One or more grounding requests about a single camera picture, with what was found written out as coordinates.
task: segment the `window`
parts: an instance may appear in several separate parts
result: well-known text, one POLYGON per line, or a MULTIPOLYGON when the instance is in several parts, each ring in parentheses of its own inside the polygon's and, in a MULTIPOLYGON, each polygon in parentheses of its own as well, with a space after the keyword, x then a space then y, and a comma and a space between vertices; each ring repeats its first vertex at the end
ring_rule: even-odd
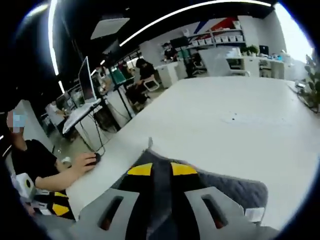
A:
POLYGON ((283 31, 287 53, 293 59, 306 63, 306 55, 311 56, 313 51, 311 42, 280 3, 275 4, 274 8, 283 31))

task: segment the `black shirt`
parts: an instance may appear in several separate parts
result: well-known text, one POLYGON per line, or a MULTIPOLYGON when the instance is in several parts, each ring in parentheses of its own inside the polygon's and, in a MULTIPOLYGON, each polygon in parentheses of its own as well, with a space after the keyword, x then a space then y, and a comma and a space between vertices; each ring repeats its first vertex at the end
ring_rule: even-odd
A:
POLYGON ((12 163, 15 174, 26 173, 33 182, 37 177, 46 178, 58 174, 55 167, 57 158, 41 142, 26 140, 26 151, 13 146, 12 163))
POLYGON ((173 58, 177 53, 178 52, 174 48, 164 51, 164 55, 166 56, 167 59, 173 58))
POLYGON ((147 63, 145 67, 140 68, 140 80, 147 79, 155 73, 154 66, 151 63, 147 63))

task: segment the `potted plant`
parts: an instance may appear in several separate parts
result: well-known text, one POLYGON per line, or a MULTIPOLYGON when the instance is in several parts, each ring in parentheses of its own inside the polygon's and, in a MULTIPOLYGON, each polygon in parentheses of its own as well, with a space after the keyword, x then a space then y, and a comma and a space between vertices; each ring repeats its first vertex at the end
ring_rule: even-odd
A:
POLYGON ((248 50, 250 51, 252 57, 256 57, 259 53, 259 48, 255 45, 249 46, 248 50))
POLYGON ((307 65, 304 67, 308 72, 308 77, 302 80, 305 88, 298 93, 299 98, 314 113, 319 112, 320 108, 320 66, 317 64, 315 52, 312 58, 306 56, 307 65))
POLYGON ((250 55, 249 48, 246 46, 240 47, 240 52, 241 52, 242 56, 249 56, 250 55))

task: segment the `ceiling light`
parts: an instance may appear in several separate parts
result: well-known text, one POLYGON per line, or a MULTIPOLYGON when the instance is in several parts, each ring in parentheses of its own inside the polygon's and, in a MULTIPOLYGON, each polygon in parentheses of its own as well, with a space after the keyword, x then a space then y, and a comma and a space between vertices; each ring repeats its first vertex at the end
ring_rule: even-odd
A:
POLYGON ((57 76, 59 74, 56 52, 54 49, 54 16, 57 7, 58 0, 51 0, 50 8, 49 8, 49 17, 48 17, 48 37, 49 37, 49 49, 51 60, 53 64, 54 73, 57 76))
POLYGON ((93 70, 93 72, 91 73, 91 76, 92 76, 93 74, 95 74, 95 73, 96 73, 96 71, 97 71, 97 70, 93 70))
POLYGON ((44 3, 41 4, 37 7, 35 7, 34 9, 32 9, 27 15, 26 17, 32 17, 38 13, 41 13, 42 11, 46 10, 48 8, 48 3, 44 3))
POLYGON ((7 154, 7 152, 11 149, 11 147, 12 147, 12 145, 10 145, 10 146, 5 150, 5 152, 2 154, 2 157, 4 157, 4 156, 7 154))
POLYGON ((65 89, 64 89, 64 86, 62 85, 62 82, 59 81, 58 83, 59 83, 62 94, 65 94, 65 89))
POLYGON ((144 26, 143 28, 141 28, 139 31, 137 31, 136 33, 132 34, 130 37, 128 37, 126 40, 124 40, 122 43, 120 43, 120 47, 122 47, 123 45, 125 45, 127 42, 129 42, 131 39, 133 39, 135 36, 137 36, 138 34, 142 33, 144 30, 150 28, 152 25, 157 24, 159 22, 161 22, 162 20, 165 20, 173 15, 182 13, 186 10, 189 9, 194 9, 197 7, 201 7, 201 6, 205 6, 205 5, 211 5, 211 4, 222 4, 222 3, 248 3, 248 4, 258 4, 258 5, 262 5, 262 6, 266 6, 266 7, 271 7, 270 3, 266 3, 263 1, 256 1, 256 0, 214 0, 214 1, 207 1, 207 2, 202 2, 202 3, 198 3, 195 5, 191 5, 191 6, 187 6, 184 8, 181 8, 177 11, 171 12, 167 15, 164 15, 162 17, 160 17, 159 19, 149 23, 148 25, 144 26))

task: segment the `computer monitor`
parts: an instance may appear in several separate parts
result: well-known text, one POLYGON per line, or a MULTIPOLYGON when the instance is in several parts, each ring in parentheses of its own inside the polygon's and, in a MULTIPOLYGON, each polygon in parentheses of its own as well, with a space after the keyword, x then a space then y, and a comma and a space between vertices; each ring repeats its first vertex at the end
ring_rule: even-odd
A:
POLYGON ((90 68, 89 68, 89 61, 88 57, 86 56, 80 71, 79 71, 79 81, 83 93, 83 98, 85 103, 92 103, 97 100, 97 95, 95 93, 94 84, 92 82, 90 68))

